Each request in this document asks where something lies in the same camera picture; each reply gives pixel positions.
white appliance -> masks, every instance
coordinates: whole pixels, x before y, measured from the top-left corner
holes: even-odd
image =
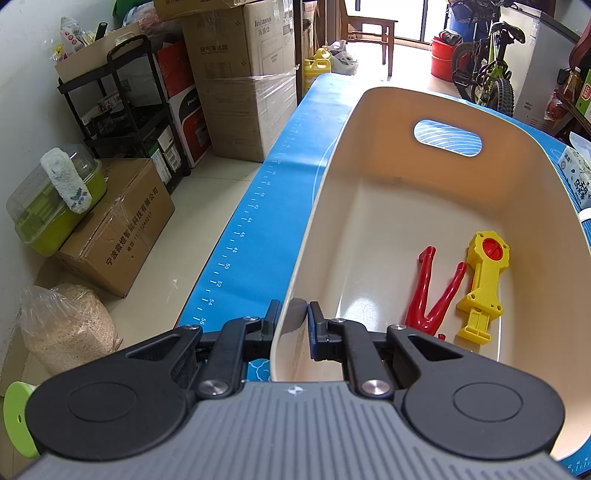
[[[569,66],[570,51],[579,36],[540,10],[521,4],[501,8],[501,21],[525,33],[525,44],[509,45],[505,54],[513,72],[513,117],[546,131],[551,125],[544,120],[546,105],[556,87],[558,71]]]

red box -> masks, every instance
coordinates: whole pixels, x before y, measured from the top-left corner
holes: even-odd
[[[192,168],[203,158],[211,140],[185,42],[159,50],[157,57],[174,123]]]

glass door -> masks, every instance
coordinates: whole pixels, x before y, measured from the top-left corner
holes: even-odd
[[[430,43],[443,30],[447,0],[346,0],[346,5],[352,16],[398,20],[397,38]]]

clear plastic bag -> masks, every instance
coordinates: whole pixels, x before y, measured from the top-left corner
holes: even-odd
[[[81,285],[26,287],[18,323],[29,351],[53,374],[109,355],[121,344],[105,306]]]
[[[552,120],[556,122],[563,118],[569,111],[562,104],[556,95],[556,90],[552,92],[552,96],[546,105],[546,112],[544,113],[544,120]]]
[[[133,7],[123,20],[123,26],[139,22],[139,26],[150,38],[167,37],[168,40],[177,41],[183,38],[183,28],[178,18],[162,21],[156,13],[154,2],[147,2]]]

white box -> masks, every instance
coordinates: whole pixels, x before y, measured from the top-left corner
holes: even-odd
[[[558,161],[564,176],[569,182],[574,196],[583,208],[591,207],[591,194],[589,192],[589,179],[591,167],[574,148],[566,147]]]

